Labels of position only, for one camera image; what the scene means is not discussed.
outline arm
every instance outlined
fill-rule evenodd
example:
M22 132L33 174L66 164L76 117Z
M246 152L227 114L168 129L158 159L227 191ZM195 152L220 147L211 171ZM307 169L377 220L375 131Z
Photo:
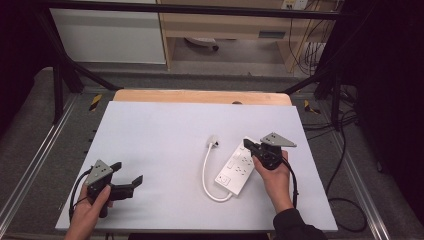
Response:
M110 190L110 186L106 185L91 204L87 198L87 186L83 184L65 240L84 240L90 237L99 219L100 210L109 198Z
M287 151L283 151L283 157L288 159ZM311 225L306 225L299 211L293 207L289 194L290 171L287 167L280 164L278 168L269 171L262 166L256 157L253 157L253 162L264 180L266 192L277 213L274 218L277 239L327 239L322 231Z

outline person's right hand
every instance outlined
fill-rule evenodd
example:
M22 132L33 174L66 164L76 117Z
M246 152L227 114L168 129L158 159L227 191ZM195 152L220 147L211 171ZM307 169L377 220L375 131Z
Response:
M288 160L287 151L282 151L283 157ZM293 208L293 203L289 194L290 171L284 164L280 164L278 168L270 171L264 168L261 162L253 156L255 169L264 180L265 189L271 198L277 213Z

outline person's left hand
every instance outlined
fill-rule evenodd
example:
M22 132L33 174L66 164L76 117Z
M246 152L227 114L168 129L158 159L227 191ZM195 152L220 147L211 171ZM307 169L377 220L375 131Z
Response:
M96 198L96 201L91 204L87 198L87 186L83 184L78 201L83 200L78 202L75 207L65 240L85 240L90 237L99 219L100 210L109 198L110 190L110 186L106 185Z

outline white power strip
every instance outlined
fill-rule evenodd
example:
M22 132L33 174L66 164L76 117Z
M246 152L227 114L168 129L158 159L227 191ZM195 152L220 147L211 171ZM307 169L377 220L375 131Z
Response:
M244 147L242 140L215 178L215 182L237 196L254 168L250 150Z

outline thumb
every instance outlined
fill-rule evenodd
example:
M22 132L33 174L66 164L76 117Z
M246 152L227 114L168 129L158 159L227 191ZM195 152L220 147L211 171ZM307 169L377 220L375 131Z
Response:
M99 196L97 196L96 201L93 203L93 208L100 212L103 205L107 202L110 195L111 188L109 185L106 185L105 188L100 192Z

